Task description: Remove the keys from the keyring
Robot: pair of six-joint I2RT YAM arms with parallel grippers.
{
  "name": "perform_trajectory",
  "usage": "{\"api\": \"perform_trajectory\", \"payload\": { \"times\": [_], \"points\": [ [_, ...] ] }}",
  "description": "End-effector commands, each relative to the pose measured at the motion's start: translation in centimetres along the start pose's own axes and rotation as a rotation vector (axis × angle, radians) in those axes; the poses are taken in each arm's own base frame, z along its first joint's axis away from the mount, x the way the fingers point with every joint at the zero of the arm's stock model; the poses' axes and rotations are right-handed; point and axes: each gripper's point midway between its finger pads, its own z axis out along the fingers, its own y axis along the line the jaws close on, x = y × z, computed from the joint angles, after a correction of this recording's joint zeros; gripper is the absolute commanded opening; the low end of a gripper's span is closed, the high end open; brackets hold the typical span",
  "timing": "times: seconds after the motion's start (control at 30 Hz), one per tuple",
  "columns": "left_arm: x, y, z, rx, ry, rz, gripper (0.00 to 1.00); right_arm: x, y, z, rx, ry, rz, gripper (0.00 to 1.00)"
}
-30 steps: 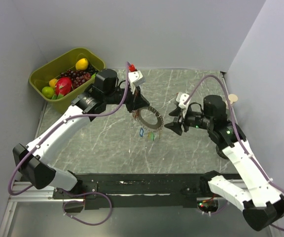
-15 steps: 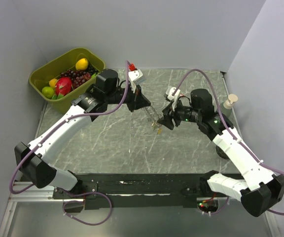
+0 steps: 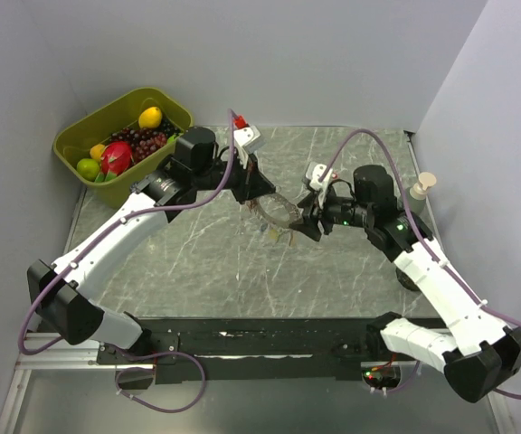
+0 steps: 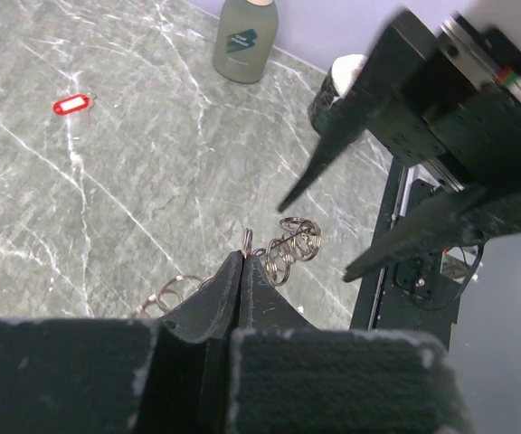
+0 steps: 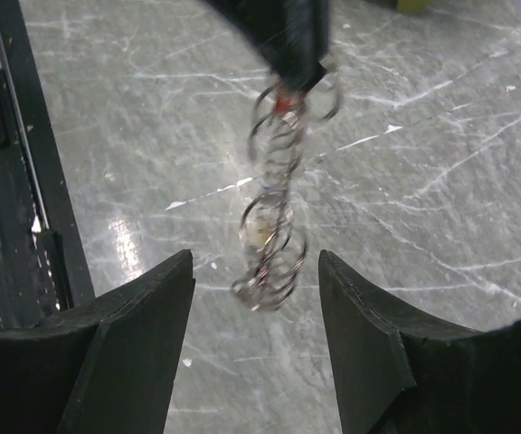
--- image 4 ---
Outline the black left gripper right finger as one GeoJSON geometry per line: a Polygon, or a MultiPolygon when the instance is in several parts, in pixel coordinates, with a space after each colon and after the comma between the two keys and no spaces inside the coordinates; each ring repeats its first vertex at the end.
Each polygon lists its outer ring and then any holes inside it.
{"type": "Polygon", "coordinates": [[[275,294],[247,258],[231,337],[234,433],[470,433],[443,345],[405,330],[261,326],[275,294]]]}

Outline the silver key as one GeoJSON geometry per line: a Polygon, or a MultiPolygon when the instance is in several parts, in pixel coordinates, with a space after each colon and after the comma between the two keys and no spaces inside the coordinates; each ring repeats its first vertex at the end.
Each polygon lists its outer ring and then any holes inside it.
{"type": "Polygon", "coordinates": [[[93,110],[93,108],[95,107],[96,105],[96,101],[97,101],[97,98],[98,98],[98,95],[94,92],[91,92],[89,95],[88,95],[88,107],[85,108],[85,113],[84,113],[84,126],[85,127],[89,127],[90,126],[90,116],[91,116],[91,111],[93,110]]]}

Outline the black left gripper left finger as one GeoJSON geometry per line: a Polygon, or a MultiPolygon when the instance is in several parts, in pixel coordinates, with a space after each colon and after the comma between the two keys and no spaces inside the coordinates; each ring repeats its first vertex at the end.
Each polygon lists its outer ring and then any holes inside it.
{"type": "Polygon", "coordinates": [[[220,433],[242,254],[160,319],[0,318],[0,433],[220,433]]]}

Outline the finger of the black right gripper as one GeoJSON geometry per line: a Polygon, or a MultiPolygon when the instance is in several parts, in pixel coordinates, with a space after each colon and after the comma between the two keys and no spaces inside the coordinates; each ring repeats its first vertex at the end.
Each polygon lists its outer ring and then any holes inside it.
{"type": "Polygon", "coordinates": [[[447,247],[484,244],[521,233],[521,192],[496,195],[481,187],[439,190],[401,218],[346,268],[345,282],[381,267],[447,247]]]}

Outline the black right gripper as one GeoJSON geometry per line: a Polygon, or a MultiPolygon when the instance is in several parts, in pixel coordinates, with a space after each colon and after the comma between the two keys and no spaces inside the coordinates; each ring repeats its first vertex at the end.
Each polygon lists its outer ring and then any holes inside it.
{"type": "Polygon", "coordinates": [[[424,165],[450,191],[521,190],[521,50],[500,29],[431,35],[408,9],[379,33],[334,109],[286,211],[377,117],[377,137],[404,166],[424,165]]]}

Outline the red key tag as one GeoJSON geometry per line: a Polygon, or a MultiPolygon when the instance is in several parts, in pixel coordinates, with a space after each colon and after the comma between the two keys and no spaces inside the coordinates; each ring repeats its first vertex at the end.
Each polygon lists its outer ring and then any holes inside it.
{"type": "Polygon", "coordinates": [[[52,105],[53,112],[58,116],[67,116],[71,113],[87,109],[90,105],[90,97],[85,94],[75,94],[66,99],[56,101],[52,105]]]}

